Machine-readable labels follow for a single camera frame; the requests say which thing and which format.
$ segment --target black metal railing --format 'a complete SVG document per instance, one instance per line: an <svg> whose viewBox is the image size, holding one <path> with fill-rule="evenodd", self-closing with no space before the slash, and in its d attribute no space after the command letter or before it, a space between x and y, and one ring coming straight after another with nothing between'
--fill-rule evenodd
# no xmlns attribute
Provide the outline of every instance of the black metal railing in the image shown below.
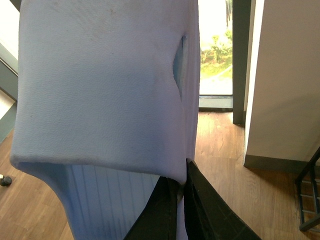
<svg viewBox="0 0 320 240"><path fill-rule="evenodd" d="M320 185L320 179L316 178L316 163L320 158L320 147L312 156L311 160L307 163L304 169L301 171L299 176L295 179L298 201L299 201L299 211L300 211L300 227L299 229L303 232L307 230L312 230L320 232L319 229L316 229L315 226L320 224L320 203L319 203L319 191L318 185ZM313 210L305 208L304 202L312 200ZM306 220L305 214L312 216Z"/></svg>

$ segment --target light blue fabric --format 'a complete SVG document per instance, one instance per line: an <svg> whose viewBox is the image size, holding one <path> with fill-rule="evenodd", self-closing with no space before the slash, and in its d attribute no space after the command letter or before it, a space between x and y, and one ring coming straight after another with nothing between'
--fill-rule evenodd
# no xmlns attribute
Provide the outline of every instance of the light blue fabric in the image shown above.
<svg viewBox="0 0 320 240"><path fill-rule="evenodd" d="M24 0L11 163L52 187L77 240L122 239L155 176L186 181L199 79L196 0Z"/></svg>

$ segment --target outdoor vegetation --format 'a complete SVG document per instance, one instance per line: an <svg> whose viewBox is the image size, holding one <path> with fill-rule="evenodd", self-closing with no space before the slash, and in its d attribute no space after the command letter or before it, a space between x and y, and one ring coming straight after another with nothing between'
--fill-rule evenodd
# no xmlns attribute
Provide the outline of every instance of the outdoor vegetation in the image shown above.
<svg viewBox="0 0 320 240"><path fill-rule="evenodd" d="M212 37L209 49L201 50L201 78L219 75L232 79L232 30Z"/></svg>

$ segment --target small round object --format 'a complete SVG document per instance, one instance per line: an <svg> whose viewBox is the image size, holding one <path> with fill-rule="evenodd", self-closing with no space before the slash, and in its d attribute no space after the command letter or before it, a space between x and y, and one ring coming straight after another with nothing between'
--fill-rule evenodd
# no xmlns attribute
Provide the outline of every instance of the small round object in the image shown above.
<svg viewBox="0 0 320 240"><path fill-rule="evenodd" d="M0 180L0 185L1 186L8 186L12 183L12 179L9 176L5 176L2 180Z"/></svg>

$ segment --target wooden floor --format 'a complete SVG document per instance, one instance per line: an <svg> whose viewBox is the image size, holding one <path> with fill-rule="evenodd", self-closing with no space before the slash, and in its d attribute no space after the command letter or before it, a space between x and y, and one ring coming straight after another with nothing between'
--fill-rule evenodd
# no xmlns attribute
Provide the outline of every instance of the wooden floor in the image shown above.
<svg viewBox="0 0 320 240"><path fill-rule="evenodd" d="M43 182L9 163L12 133L0 145L0 239L72 240L64 209ZM232 113L200 113L195 160L227 204L263 240L320 240L298 230L294 175L243 167L244 129Z"/></svg>

